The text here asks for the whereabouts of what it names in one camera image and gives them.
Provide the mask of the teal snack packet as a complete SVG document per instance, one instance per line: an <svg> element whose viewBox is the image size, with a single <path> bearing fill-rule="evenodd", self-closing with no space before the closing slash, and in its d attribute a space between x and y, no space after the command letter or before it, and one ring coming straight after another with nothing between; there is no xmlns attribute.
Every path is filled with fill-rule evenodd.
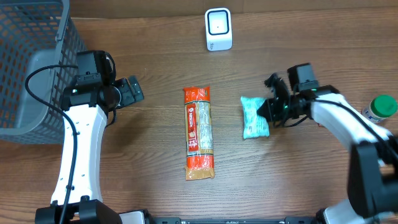
<svg viewBox="0 0 398 224"><path fill-rule="evenodd" d="M269 125L267 120L257 114L257 110L265 103L265 98L241 97L243 107L243 138L269 137Z"/></svg>

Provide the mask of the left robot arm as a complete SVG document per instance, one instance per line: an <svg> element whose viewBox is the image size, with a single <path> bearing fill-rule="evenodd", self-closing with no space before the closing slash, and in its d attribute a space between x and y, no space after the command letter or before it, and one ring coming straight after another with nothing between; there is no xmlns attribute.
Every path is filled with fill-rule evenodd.
<svg viewBox="0 0 398 224"><path fill-rule="evenodd" d="M49 207L39 208L36 223L150 223L146 210L118 213L103 203L100 154L108 114L142 101L136 77L116 78L109 53L77 54L78 70L55 111L63 116L64 141L56 188Z"/></svg>

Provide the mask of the green lid jar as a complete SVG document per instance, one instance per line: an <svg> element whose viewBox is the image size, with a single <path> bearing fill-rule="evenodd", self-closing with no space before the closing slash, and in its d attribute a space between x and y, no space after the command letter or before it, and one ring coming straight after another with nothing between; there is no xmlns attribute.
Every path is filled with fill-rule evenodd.
<svg viewBox="0 0 398 224"><path fill-rule="evenodd" d="M361 114L372 123L380 123L397 112L397 101L390 95L375 97Z"/></svg>

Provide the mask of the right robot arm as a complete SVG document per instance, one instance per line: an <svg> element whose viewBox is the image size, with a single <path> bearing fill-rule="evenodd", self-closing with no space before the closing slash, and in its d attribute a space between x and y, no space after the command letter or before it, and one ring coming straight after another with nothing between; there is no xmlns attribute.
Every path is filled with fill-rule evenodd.
<svg viewBox="0 0 398 224"><path fill-rule="evenodd" d="M309 223L377 223L397 213L397 136L357 112L333 86L321 86L309 63L287 69L289 82L273 73L264 84L274 94L257 110L267 121L312 119L327 128L350 154L348 198L319 210Z"/></svg>

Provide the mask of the red spaghetti pasta package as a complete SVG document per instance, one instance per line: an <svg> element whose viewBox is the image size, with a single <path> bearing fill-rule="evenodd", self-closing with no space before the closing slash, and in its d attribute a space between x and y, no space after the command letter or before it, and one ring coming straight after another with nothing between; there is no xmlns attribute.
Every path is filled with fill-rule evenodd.
<svg viewBox="0 0 398 224"><path fill-rule="evenodd" d="M184 88L187 156L185 178L199 180L215 176L210 88Z"/></svg>

